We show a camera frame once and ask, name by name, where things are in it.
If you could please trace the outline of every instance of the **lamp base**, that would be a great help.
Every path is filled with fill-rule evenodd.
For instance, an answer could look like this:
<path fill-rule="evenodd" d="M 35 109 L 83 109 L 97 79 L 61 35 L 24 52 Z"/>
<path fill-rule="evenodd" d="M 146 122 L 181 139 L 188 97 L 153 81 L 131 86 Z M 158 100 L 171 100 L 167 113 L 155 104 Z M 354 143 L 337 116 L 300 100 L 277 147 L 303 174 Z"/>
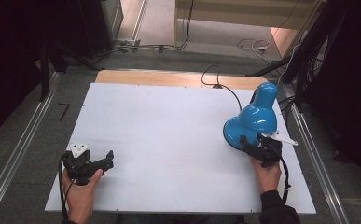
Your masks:
<path fill-rule="evenodd" d="M 242 124 L 238 121 L 237 117 L 229 119 L 223 128 L 223 134 L 226 141 L 230 146 L 243 151 L 243 145 L 241 144 L 241 135 L 246 136 L 247 142 L 253 145 L 258 144 L 257 133 L 251 132 L 245 129 Z"/>

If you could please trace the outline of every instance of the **sleeve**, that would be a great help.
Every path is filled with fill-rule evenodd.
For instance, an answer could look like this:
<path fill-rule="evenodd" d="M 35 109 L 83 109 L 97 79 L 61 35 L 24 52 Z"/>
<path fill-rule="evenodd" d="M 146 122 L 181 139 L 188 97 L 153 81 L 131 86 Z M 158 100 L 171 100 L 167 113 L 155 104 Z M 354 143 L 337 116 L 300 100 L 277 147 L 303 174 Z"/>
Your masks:
<path fill-rule="evenodd" d="M 72 222 L 72 221 L 69 221 L 69 220 L 67 220 L 67 219 L 64 219 L 64 220 L 62 221 L 62 224 L 77 224 L 77 223 Z"/>
<path fill-rule="evenodd" d="M 299 224 L 296 209 L 287 206 L 282 201 L 277 190 L 261 194 L 262 213 L 259 217 L 261 224 Z"/>

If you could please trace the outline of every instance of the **white tabletop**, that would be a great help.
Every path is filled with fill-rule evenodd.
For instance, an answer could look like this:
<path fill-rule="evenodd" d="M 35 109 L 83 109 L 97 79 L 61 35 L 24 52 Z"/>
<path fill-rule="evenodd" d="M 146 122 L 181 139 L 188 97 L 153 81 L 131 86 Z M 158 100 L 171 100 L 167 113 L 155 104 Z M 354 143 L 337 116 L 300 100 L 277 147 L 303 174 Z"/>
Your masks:
<path fill-rule="evenodd" d="M 245 107 L 253 91 L 234 91 Z M 288 135 L 277 102 L 278 130 Z M 228 145 L 223 126 L 239 113 L 225 89 L 91 84 L 71 143 L 90 144 L 90 159 L 114 151 L 94 210 L 139 213 L 259 212 L 252 165 Z M 287 204 L 315 213 L 294 148 L 284 144 L 290 172 Z M 285 174 L 279 183 L 282 194 Z M 46 211 L 60 211 L 58 178 Z"/>

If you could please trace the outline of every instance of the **blue lamp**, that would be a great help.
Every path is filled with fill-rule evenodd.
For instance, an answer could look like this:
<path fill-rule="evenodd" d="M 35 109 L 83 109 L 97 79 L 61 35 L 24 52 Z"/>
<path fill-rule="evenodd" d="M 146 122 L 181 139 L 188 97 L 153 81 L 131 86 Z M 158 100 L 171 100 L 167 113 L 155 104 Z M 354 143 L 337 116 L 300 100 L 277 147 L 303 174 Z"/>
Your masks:
<path fill-rule="evenodd" d="M 246 136 L 247 142 L 257 146 L 259 133 L 272 134 L 277 131 L 276 115 L 272 106 L 278 90 L 272 83 L 266 82 L 258 86 L 255 97 L 250 105 L 224 125 L 224 137 L 236 149 L 243 150 L 241 135 Z"/>

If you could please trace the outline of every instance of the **human hand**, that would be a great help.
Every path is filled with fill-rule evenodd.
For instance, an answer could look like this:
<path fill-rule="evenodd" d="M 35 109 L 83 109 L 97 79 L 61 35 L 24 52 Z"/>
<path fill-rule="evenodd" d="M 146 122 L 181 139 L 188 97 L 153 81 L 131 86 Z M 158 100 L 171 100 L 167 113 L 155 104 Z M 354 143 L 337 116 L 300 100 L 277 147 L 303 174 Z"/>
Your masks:
<path fill-rule="evenodd" d="M 262 168 L 259 160 L 253 157 L 249 157 L 249 160 L 255 169 L 256 180 L 261 194 L 270 190 L 277 190 L 280 175 L 282 174 L 279 162 L 274 163 L 270 167 Z"/>
<path fill-rule="evenodd" d="M 69 189 L 66 200 L 69 205 L 70 221 L 77 224 L 90 223 L 95 187 L 101 179 L 103 172 L 101 169 L 97 170 L 87 185 L 79 186 L 75 183 L 70 187 L 72 180 L 69 178 L 67 170 L 63 170 L 63 192 L 66 193 Z"/>

